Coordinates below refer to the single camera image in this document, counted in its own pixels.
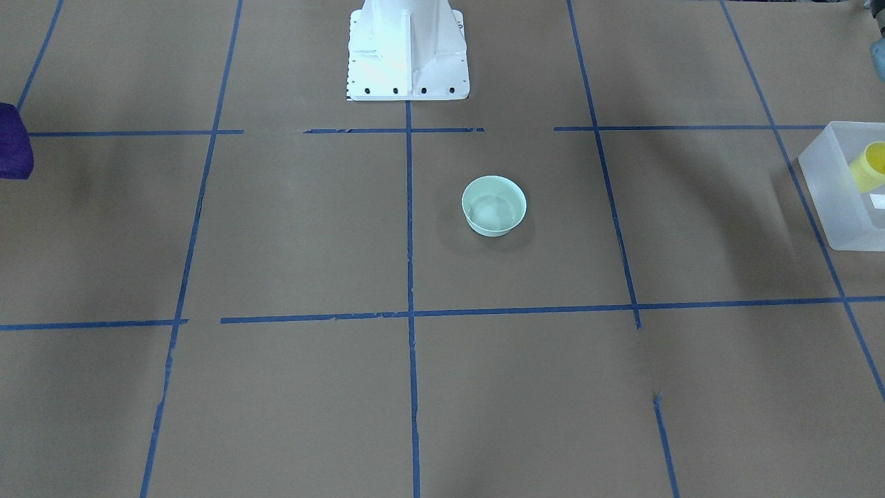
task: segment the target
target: blue tape line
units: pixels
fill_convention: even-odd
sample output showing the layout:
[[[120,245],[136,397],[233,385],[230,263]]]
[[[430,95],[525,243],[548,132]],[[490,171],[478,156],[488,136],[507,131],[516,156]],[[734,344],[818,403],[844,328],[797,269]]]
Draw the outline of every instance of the blue tape line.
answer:
[[[45,136],[179,136],[179,135],[211,135],[210,129],[160,129],[145,131],[38,131],[29,133],[34,137]],[[216,135],[242,135],[242,129],[220,129]]]
[[[763,307],[841,303],[842,298],[807,298],[797,300],[734,300],[640,304],[640,309],[687,309],[698,307]]]
[[[777,129],[824,129],[827,125],[776,125]]]
[[[412,133],[473,133],[484,128],[413,128]]]
[[[329,315],[277,315],[277,316],[232,316],[222,318],[222,325],[231,323],[276,323],[276,322],[323,322],[327,320],[373,320],[375,318],[402,318],[406,311],[382,311],[380,313],[341,313]]]
[[[172,333],[169,337],[169,349],[166,352],[165,374],[163,376],[163,395],[160,403],[157,405],[157,413],[154,416],[153,432],[150,435],[150,447],[148,449],[148,458],[144,464],[144,477],[142,479],[142,490],[140,498],[147,498],[148,487],[150,485],[150,474],[153,471],[154,456],[157,453],[157,441],[159,439],[160,425],[163,422],[163,409],[165,407],[166,394],[169,390],[169,378],[172,375],[173,350],[178,340],[179,323],[181,313],[184,309],[184,297],[188,290],[188,278],[190,276],[190,265],[194,260],[194,248],[196,246],[196,234],[200,228],[200,214],[203,210],[203,197],[206,193],[206,181],[209,178],[209,170],[212,165],[212,154],[215,150],[215,139],[218,135],[219,123],[221,122],[221,109],[224,107],[224,96],[227,91],[227,78],[230,75],[230,66],[234,58],[234,48],[236,46],[236,33],[240,26],[240,14],[242,13],[242,0],[237,0],[236,15],[234,16],[234,27],[231,30],[230,44],[227,47],[227,60],[225,61],[224,74],[221,77],[221,88],[219,90],[218,103],[215,106],[215,119],[212,122],[212,135],[209,139],[209,150],[206,152],[206,162],[203,165],[203,178],[200,180],[200,193],[196,201],[196,212],[194,213],[194,223],[190,229],[190,242],[188,244],[188,256],[184,261],[184,271],[181,275],[181,289],[178,294],[178,305],[175,309],[175,324],[172,327]]]
[[[40,52],[37,54],[37,60],[34,61],[34,67],[31,68],[31,74],[27,76],[27,81],[25,82],[25,88],[21,91],[21,97],[19,97],[19,102],[15,105],[15,108],[21,112],[21,108],[25,105],[25,98],[27,98],[27,93],[31,90],[31,83],[34,82],[34,77],[37,76],[37,68],[40,67],[40,63],[43,61],[43,55],[46,53],[46,47],[50,44],[50,38],[52,38],[52,33],[55,32],[55,25],[58,22],[58,15],[61,13],[61,6],[65,3],[65,0],[58,0],[58,4],[56,4],[55,13],[52,14],[52,21],[50,22],[49,29],[46,30],[46,37],[43,38],[43,45],[40,47]]]
[[[327,135],[332,133],[405,133],[403,128],[315,128],[304,131],[305,135]]]
[[[885,296],[858,296],[848,298],[852,302],[882,302]],[[664,303],[639,303],[640,309],[691,309],[719,307],[771,307],[771,306],[802,306],[813,304],[837,304],[842,298],[798,298],[783,300],[722,300],[722,301],[689,301]],[[554,313],[594,313],[604,311],[631,311],[632,304],[559,306],[559,307],[488,307],[465,309],[425,309],[413,310],[412,314],[419,317],[431,316],[469,316],[469,315],[534,315]],[[270,315],[270,316],[234,316],[221,318],[223,324],[237,323],[273,323],[273,322],[314,322],[323,320],[373,320],[378,318],[404,318],[408,311],[382,311],[377,313],[340,313],[327,315]]]
[[[584,65],[584,52],[581,49],[581,39],[578,36],[578,27],[574,21],[574,9],[572,8],[572,0],[566,0],[568,5],[568,17],[572,22],[572,36],[574,37],[574,47],[578,51],[578,62],[581,64],[581,77],[584,80],[584,91],[587,93],[587,106],[590,110],[590,119],[593,121],[593,132],[596,135],[596,149],[599,152],[599,163],[603,169],[603,178],[605,180],[605,191],[609,198],[609,207],[612,210],[612,222],[614,230],[618,236],[618,245],[620,246],[620,258],[624,265],[624,277],[627,279],[627,290],[630,294],[630,302],[633,304],[633,317],[636,321],[636,328],[643,327],[642,318],[639,316],[639,307],[636,305],[636,291],[633,287],[633,276],[630,272],[630,262],[627,258],[627,246],[624,244],[624,236],[620,230],[620,221],[618,218],[618,207],[614,201],[614,190],[612,189],[612,179],[609,176],[608,165],[605,162],[605,150],[603,148],[603,138],[599,133],[599,122],[596,120],[596,107],[593,105],[593,94],[590,92],[590,80],[587,76],[587,68]]]
[[[65,329],[122,329],[126,327],[160,327],[175,325],[175,320],[123,320],[119,322],[66,322],[0,324],[0,331],[60,331]]]
[[[885,301],[885,296],[855,296],[845,299],[848,302],[883,302]]]
[[[786,125],[778,129],[823,129],[826,125]],[[553,131],[680,131],[705,129],[771,129],[771,125],[650,125],[650,126],[556,126]]]
[[[473,133],[483,132],[485,128],[312,128],[304,131],[305,135],[330,135],[334,133]]]
[[[596,131],[595,126],[555,126],[553,131]]]
[[[418,436],[418,367],[415,354],[415,274],[412,241],[412,102],[405,102],[405,205],[406,260],[409,300],[409,383],[412,391],[412,497],[421,497],[421,465]]]
[[[430,309],[416,311],[415,316],[533,315],[548,313],[588,313],[595,311],[630,311],[632,309],[633,305],[629,304],[561,307],[490,307],[476,309]]]
[[[771,129],[767,125],[660,125],[660,126],[601,126],[601,131],[682,131],[715,129]]]
[[[670,476],[670,488],[673,490],[673,498],[679,498],[679,484],[676,482],[676,470],[673,468],[673,456],[670,455],[670,441],[666,437],[666,427],[664,427],[664,415],[661,413],[661,394],[655,396],[655,417],[658,419],[658,432],[661,436],[661,446],[664,448],[664,459],[666,460],[666,472]]]
[[[750,72],[750,78],[753,80],[753,85],[756,87],[756,92],[759,95],[759,101],[762,103],[762,107],[766,111],[766,116],[768,117],[768,122],[771,124],[772,131],[774,132],[774,137],[777,139],[777,144],[781,148],[781,155],[783,156],[783,160],[787,164],[789,174],[793,179],[793,186],[796,188],[796,193],[799,195],[799,199],[802,201],[802,207],[805,210],[805,216],[808,218],[808,222],[812,225],[812,230],[814,230],[814,236],[818,240],[820,251],[823,253],[824,260],[827,262],[827,267],[830,271],[830,275],[833,277],[833,283],[835,284],[836,290],[839,291],[839,297],[842,299],[843,306],[845,307],[845,313],[848,315],[849,321],[851,322],[851,327],[854,329],[854,334],[858,338],[860,349],[861,351],[863,351],[866,358],[866,365],[869,367],[870,372],[873,374],[873,380],[876,383],[876,387],[879,389],[879,395],[882,397],[882,400],[885,401],[885,385],[883,385],[882,383],[881,376],[879,375],[879,369],[876,368],[876,364],[873,361],[873,356],[870,354],[869,348],[867,348],[866,346],[864,334],[858,326],[858,322],[854,317],[854,312],[851,310],[850,300],[846,297],[845,290],[842,287],[842,282],[839,280],[839,276],[836,274],[835,266],[833,265],[833,261],[830,259],[829,251],[827,250],[827,245],[824,244],[824,239],[823,236],[821,236],[820,234],[818,224],[814,221],[812,210],[808,205],[808,199],[805,198],[805,194],[802,192],[802,187],[799,184],[796,170],[793,168],[793,164],[789,160],[787,147],[783,144],[781,132],[778,130],[778,126],[774,123],[774,117],[772,116],[771,109],[768,107],[766,96],[762,93],[762,87],[759,85],[756,73],[753,71],[753,66],[750,64],[750,58],[747,57],[747,51],[743,48],[741,37],[737,33],[737,28],[735,27],[735,23],[731,19],[731,14],[728,12],[728,7],[726,6],[725,0],[720,0],[720,6],[722,7],[722,11],[725,13],[726,20],[728,21],[728,26],[731,27],[731,32],[735,36],[737,48],[741,51],[741,56],[743,57],[743,63],[747,66],[747,71]]]

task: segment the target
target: translucent plastic bin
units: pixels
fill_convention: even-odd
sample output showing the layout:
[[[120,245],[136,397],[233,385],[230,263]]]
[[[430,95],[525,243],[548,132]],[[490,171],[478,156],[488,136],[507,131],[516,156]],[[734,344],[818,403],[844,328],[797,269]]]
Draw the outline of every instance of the translucent plastic bin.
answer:
[[[860,193],[848,167],[879,141],[885,123],[833,121],[799,155],[827,241],[838,251],[885,251],[885,209],[876,208],[885,185]]]

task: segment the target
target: plastic bowl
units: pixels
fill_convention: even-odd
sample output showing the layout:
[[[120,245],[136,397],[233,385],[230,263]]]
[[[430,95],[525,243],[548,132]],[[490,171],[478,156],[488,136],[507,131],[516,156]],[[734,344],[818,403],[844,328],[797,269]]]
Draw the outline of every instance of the plastic bowl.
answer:
[[[526,195],[503,176],[483,176],[464,189],[461,208],[473,231],[486,237],[501,237],[526,216]]]

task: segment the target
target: white label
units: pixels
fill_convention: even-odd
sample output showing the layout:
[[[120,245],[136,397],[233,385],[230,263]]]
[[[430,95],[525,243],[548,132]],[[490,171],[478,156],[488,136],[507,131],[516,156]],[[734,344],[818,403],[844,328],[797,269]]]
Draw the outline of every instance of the white label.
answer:
[[[885,209],[885,194],[870,194],[870,200],[876,209]]]

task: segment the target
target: plastic container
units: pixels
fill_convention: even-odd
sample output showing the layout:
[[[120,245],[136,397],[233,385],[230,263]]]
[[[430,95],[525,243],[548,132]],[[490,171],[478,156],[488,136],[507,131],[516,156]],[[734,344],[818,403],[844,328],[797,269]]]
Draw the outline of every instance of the plastic container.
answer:
[[[526,215],[526,195],[503,176],[483,176],[467,185],[461,196],[467,223],[476,233],[501,237]]]
[[[862,193],[849,168],[849,161],[880,141],[885,123],[833,121],[799,155],[820,224],[837,251],[885,251],[885,209],[873,205],[885,186]]]

